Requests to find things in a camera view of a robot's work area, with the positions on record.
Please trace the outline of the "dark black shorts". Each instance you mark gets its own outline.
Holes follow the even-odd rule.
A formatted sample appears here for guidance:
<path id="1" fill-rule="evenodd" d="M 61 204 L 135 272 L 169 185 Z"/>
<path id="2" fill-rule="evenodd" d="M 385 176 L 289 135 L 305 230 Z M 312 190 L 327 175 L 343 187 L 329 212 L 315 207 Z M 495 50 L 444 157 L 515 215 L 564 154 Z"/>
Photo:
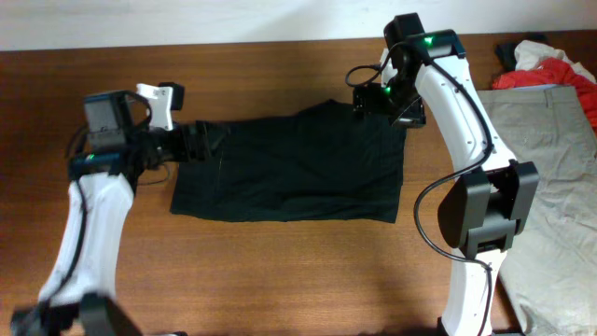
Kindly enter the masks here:
<path id="1" fill-rule="evenodd" d="M 170 211 L 227 222 L 396 220 L 407 133 L 333 100 L 223 123 L 220 150 L 178 168 Z"/>

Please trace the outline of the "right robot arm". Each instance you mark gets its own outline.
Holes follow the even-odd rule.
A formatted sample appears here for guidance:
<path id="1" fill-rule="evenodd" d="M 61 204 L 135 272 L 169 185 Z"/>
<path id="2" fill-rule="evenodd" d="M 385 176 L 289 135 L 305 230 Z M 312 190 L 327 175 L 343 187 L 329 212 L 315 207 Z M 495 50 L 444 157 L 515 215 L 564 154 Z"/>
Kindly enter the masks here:
<path id="1" fill-rule="evenodd" d="M 437 209 L 451 260 L 450 292 L 437 334 L 491 335 L 491 309 L 500 268 L 530 214 L 538 187 L 535 165 L 519 161 L 493 127 L 470 76 L 465 48 L 451 29 L 427 33 L 416 13 L 395 16 L 383 29 L 386 48 L 372 78 L 352 84 L 354 109 L 385 115 L 396 128 L 434 115 L 453 171 L 425 187 L 451 182 Z"/>

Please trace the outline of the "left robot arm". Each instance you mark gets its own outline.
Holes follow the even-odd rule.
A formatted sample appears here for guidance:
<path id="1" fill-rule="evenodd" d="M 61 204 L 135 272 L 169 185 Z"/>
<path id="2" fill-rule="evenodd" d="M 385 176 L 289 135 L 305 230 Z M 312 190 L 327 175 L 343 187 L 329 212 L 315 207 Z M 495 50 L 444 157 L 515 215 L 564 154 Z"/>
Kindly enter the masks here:
<path id="1" fill-rule="evenodd" d="M 138 335 L 116 301 L 120 239 L 138 179 L 167 162 L 215 154 L 216 126 L 174 124 L 185 89 L 138 84 L 84 100 L 86 123 L 67 148 L 69 214 L 60 250 L 36 305 L 15 310 L 13 335 L 60 335 L 79 324 L 87 335 Z"/>

